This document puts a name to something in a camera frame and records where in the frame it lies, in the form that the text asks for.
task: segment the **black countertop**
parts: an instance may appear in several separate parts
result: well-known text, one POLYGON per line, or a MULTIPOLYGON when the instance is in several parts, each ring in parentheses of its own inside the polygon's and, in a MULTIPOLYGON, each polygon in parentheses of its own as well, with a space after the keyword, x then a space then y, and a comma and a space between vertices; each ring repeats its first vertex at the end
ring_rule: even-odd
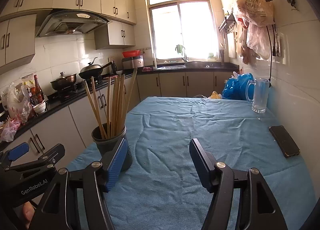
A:
MULTIPOLYGON (((220 62, 208 62, 209 67, 196 67, 196 68, 177 68, 175 66, 181 66, 183 63, 170 63, 170 64, 162 64, 158 65, 158 67, 167 67, 170 66, 171 68, 167 69, 156 69, 148 72, 142 72, 141 69, 138 70, 137 75, 146 75, 146 74, 155 74, 155 73, 170 73, 170 72, 238 72, 239 66, 235 65, 233 63, 224 63, 222 66, 220 62)), ((124 70, 125 78, 129 78, 132 76, 133 69, 124 70)), ((102 83, 96 86, 96 91, 100 90, 102 88, 105 88, 108 85, 108 82, 106 79, 103 80, 102 83)), ((55 112, 61 110, 62 108, 82 99, 87 95, 84 87, 79 89, 74 96, 69 97, 65 101, 61 101, 59 99, 52 99, 47 101, 46 104, 46 112, 28 120, 24 125, 22 125, 16 135, 14 136, 14 139, 18 138, 21 134, 28 131, 30 128, 35 126, 37 123, 41 122, 43 119, 47 118, 48 116, 54 114, 55 112)), ((1 142, 0 143, 0 151, 2 151, 4 148, 6 148, 10 143, 8 142, 1 142)))

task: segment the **sink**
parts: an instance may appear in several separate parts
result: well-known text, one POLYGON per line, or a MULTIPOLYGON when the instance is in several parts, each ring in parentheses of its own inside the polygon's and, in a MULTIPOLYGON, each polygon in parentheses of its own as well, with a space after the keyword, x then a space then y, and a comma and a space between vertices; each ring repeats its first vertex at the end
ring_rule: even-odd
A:
POLYGON ((157 70, 161 70, 161 69, 175 69, 175 68, 185 68, 186 66, 185 65, 181 65, 181 66, 166 66, 166 67, 160 67, 160 68, 157 68, 157 70))
POLYGON ((190 61, 185 63, 186 67, 209 67, 206 62, 203 61, 190 61))

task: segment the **window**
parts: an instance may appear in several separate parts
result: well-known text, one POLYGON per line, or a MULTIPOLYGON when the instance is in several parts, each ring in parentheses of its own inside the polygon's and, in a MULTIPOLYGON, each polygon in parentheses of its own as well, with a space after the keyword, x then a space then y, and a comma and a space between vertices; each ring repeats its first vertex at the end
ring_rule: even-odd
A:
POLYGON ((189 59, 218 60, 209 0, 148 0, 148 5, 157 59, 181 58, 175 50, 180 44, 189 59))

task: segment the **blue plastic bag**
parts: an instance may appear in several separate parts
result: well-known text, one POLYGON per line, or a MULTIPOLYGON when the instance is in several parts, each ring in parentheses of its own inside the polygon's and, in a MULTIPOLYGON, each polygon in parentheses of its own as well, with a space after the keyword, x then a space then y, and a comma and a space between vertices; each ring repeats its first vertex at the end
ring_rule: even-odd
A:
MULTIPOLYGON (((251 73, 239 75, 238 79, 230 78, 222 91, 222 97, 230 100, 244 100, 245 88, 249 80, 253 80, 253 75, 251 73)), ((254 85, 249 86, 248 95, 249 98, 253 98, 254 85)))

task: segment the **yellow object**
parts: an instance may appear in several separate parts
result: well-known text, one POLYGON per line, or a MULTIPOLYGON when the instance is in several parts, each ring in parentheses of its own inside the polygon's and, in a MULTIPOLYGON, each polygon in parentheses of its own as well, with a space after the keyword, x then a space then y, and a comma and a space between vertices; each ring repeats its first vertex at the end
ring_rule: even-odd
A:
POLYGON ((208 98, 210 98, 210 99, 221 99, 221 95, 218 94, 216 91, 213 91, 211 96, 209 96, 208 98))

